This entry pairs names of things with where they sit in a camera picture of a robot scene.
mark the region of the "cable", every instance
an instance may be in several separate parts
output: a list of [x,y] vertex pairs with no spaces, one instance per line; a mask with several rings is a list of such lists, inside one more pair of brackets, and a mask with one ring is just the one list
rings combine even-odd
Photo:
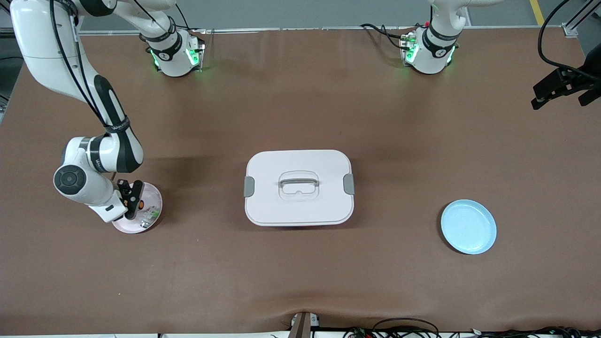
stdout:
[[478,338],[530,338],[531,336],[538,337],[539,334],[554,334],[562,338],[594,338],[601,334],[601,330],[597,331],[579,331],[570,327],[545,327],[534,331],[517,331],[509,330],[503,332],[482,332]]
[[90,86],[88,85],[88,80],[85,78],[85,71],[84,71],[84,65],[83,65],[83,62],[81,59],[81,50],[79,48],[79,41],[75,41],[75,46],[77,49],[77,60],[79,62],[79,71],[81,72],[81,78],[84,80],[85,89],[88,91],[88,95],[90,95],[90,100],[94,104],[94,109],[96,110],[98,115],[100,115],[100,110],[98,110],[98,105],[96,105],[96,100],[94,99],[94,96],[92,96],[92,91],[90,90]]
[[[361,25],[361,26],[359,26],[359,27],[363,27],[363,28],[365,28],[365,27],[373,28],[373,29],[375,29],[375,30],[376,30],[378,33],[380,33],[380,34],[383,34],[383,35],[386,35],[386,33],[385,33],[384,31],[382,31],[380,28],[378,28],[378,27],[376,27],[376,26],[374,26],[374,25],[372,25],[372,24],[370,24],[370,23],[364,23],[363,25]],[[400,36],[400,35],[395,35],[395,34],[388,34],[388,35],[390,35],[390,37],[394,37],[394,38],[401,38],[401,36]]]
[[[434,9],[433,9],[433,7],[432,7],[432,6],[430,6],[430,21],[428,21],[428,23],[429,23],[429,24],[430,24],[430,23],[432,23],[432,16],[433,16],[433,15],[434,15]],[[425,26],[425,25],[422,25],[422,24],[421,24],[421,23],[419,23],[419,22],[417,22],[417,23],[415,24],[415,26],[416,26],[416,27],[421,27],[421,28],[428,28],[427,26]]]
[[184,13],[182,12],[182,10],[180,9],[180,6],[178,4],[175,4],[175,7],[180,12],[180,15],[182,16],[182,19],[184,19],[184,24],[186,25],[185,28],[188,29],[188,30],[190,30],[190,26],[188,25],[188,20],[186,20],[186,16],[184,15]]
[[75,74],[73,73],[73,70],[71,69],[71,64],[67,60],[67,55],[65,54],[65,49],[63,48],[63,43],[61,42],[61,37],[58,34],[58,28],[56,28],[56,13],[54,12],[54,0],[50,0],[50,19],[52,20],[52,30],[54,31],[54,37],[56,38],[56,42],[58,44],[58,49],[61,51],[61,56],[63,57],[63,61],[65,62],[65,66],[67,67],[69,74],[71,74],[71,78],[73,79],[73,82],[75,82],[75,86],[77,86],[77,88],[79,89],[79,92],[84,97],[88,106],[90,106],[90,109],[92,109],[92,111],[95,113],[96,117],[98,117],[98,119],[104,124],[102,117],[94,109],[94,106],[92,106],[92,103],[90,102],[90,100],[88,100],[88,97],[85,95],[84,90],[81,88],[81,85],[79,85],[79,81],[77,80],[77,77],[75,77]]
[[21,60],[23,60],[23,57],[6,57],[6,58],[0,58],[0,61],[2,61],[2,60],[9,60],[9,59],[21,59]]
[[601,82],[601,78],[599,78],[597,76],[594,76],[594,75],[591,75],[589,73],[585,73],[585,72],[583,72],[583,71],[581,71],[581,70],[579,70],[577,68],[574,68],[572,66],[568,66],[568,65],[563,64],[563,63],[558,63],[558,62],[555,62],[555,61],[551,61],[543,53],[543,34],[545,33],[545,28],[547,28],[547,25],[549,24],[549,21],[551,21],[551,18],[553,18],[553,16],[555,15],[555,13],[557,13],[561,9],[561,7],[563,7],[568,2],[570,2],[570,0],[563,0],[559,5],[557,5],[557,7],[555,7],[551,11],[551,13],[547,17],[547,19],[545,19],[545,22],[543,22],[543,25],[540,27],[540,31],[538,32],[538,42],[537,42],[538,55],[540,56],[540,58],[544,62],[546,62],[546,63],[548,63],[548,64],[550,64],[552,66],[559,67],[559,68],[569,69],[569,70],[571,70],[571,71],[573,71],[575,73],[578,73],[578,74],[580,74],[580,75],[582,75],[582,76],[584,76],[584,77],[586,77],[588,79],[591,79],[591,80],[596,81],[596,82]]
[[372,330],[375,330],[375,329],[376,329],[376,327],[377,327],[378,325],[380,325],[380,324],[383,324],[383,323],[386,323],[386,322],[398,322],[398,321],[412,321],[412,322],[421,322],[421,323],[425,323],[425,324],[428,324],[429,326],[433,327],[433,328],[436,330],[436,332],[437,332],[437,333],[438,333],[438,332],[440,332],[440,331],[438,330],[438,327],[437,327],[436,325],[432,324],[431,322],[429,322],[429,321],[425,321],[425,320],[423,320],[423,319],[418,319],[418,318],[410,318],[410,317],[399,317],[399,318],[389,318],[389,319],[384,319],[384,320],[382,320],[382,321],[379,321],[379,322],[375,323],[375,324],[374,324],[374,326],[373,326],[373,328],[371,328],[371,329],[372,329]]
[[365,27],[370,27],[370,28],[373,28],[373,29],[375,29],[375,30],[376,30],[376,32],[378,32],[378,33],[380,33],[380,34],[384,34],[384,35],[386,35],[386,37],[388,38],[388,41],[390,41],[390,43],[392,43],[392,45],[393,45],[393,46],[395,46],[396,48],[402,49],[402,50],[404,50],[404,51],[408,51],[408,50],[409,50],[409,48],[407,48],[407,47],[405,47],[405,46],[399,46],[399,45],[397,45],[397,44],[396,44],[396,43],[395,43],[395,42],[392,40],[392,38],[399,38],[399,39],[400,39],[400,38],[401,38],[401,36],[400,36],[400,35],[396,35],[396,34],[390,34],[390,33],[389,33],[387,30],[386,30],[386,26],[384,26],[384,25],[382,25],[382,27],[381,27],[381,28],[378,28],[378,27],[376,27],[376,26],[374,26],[374,25],[372,25],[372,24],[370,24],[370,23],[364,23],[364,24],[363,24],[363,25],[361,25],[360,27],[363,27],[363,28],[365,28]]
[[157,24],[157,26],[161,27],[161,29],[163,29],[165,32],[169,33],[169,30],[168,30],[168,29],[165,29],[165,27],[161,26],[161,25],[159,24],[159,22],[158,22],[158,21],[157,21],[157,20],[156,20],[156,19],[155,19],[155,18],[154,18],[152,15],[150,15],[150,13],[149,13],[149,12],[146,10],[146,8],[144,8],[144,7],[143,7],[143,6],[142,6],[142,5],[141,5],[141,4],[138,2],[138,0],[133,0],[133,1],[136,3],[136,5],[138,5],[138,7],[139,7],[139,8],[140,8],[140,9],[141,9],[141,10],[142,10],[144,13],[146,13],[146,15],[147,15],[147,16],[148,16],[148,17],[149,17],[149,18],[150,18],[150,19],[151,19],[151,20],[152,20],[154,23],[156,23],[156,24]]

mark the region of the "box lid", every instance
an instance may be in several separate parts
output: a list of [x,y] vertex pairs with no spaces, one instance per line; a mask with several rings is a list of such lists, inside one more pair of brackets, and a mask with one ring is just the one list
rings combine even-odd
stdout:
[[261,152],[246,168],[246,216],[260,226],[340,224],[354,193],[350,161],[338,150]]

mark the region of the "green led light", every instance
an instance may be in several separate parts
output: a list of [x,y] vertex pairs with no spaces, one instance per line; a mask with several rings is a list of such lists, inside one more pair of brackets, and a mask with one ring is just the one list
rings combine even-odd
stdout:
[[193,66],[196,66],[200,62],[198,59],[198,53],[195,51],[190,51],[189,49],[187,49],[186,52],[188,52],[190,63],[192,63]]
[[419,45],[414,43],[413,46],[407,51],[407,62],[411,63],[415,60],[415,55],[419,51]]
[[447,64],[449,64],[451,62],[451,58],[453,57],[454,51],[455,51],[455,46],[453,46],[453,48],[451,48],[451,51],[449,52],[449,58],[447,59]]
[[157,66],[157,67],[160,67],[159,66],[159,62],[156,61],[156,55],[154,54],[154,52],[152,51],[152,49],[150,50],[150,55],[152,55],[152,59],[154,59],[154,65]]

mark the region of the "light blue plate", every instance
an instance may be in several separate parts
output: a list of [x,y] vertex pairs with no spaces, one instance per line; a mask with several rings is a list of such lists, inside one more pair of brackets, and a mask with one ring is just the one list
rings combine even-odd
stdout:
[[449,204],[442,212],[441,227],[449,244],[466,254],[481,254],[495,243],[495,219],[476,201]]

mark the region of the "gray floor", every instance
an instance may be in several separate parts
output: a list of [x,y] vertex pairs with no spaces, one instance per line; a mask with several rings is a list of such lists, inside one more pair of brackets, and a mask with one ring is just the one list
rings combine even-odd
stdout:
[[[539,0],[547,16],[560,0]],[[572,0],[559,11],[551,24],[558,25],[576,13],[584,0]],[[429,18],[425,0],[178,0],[188,24],[204,29],[327,28],[357,27],[362,23],[412,26]],[[183,20],[176,9],[168,10],[176,22]],[[499,5],[470,8],[472,26],[536,26],[529,0],[505,0]],[[0,8],[0,28],[10,26],[10,18]],[[601,43],[601,20],[589,17],[579,28],[579,41],[588,53]],[[86,17],[84,34],[127,34],[133,28],[117,16]],[[19,55],[14,39],[0,38],[0,58]],[[0,61],[0,94],[10,97],[21,62]]]

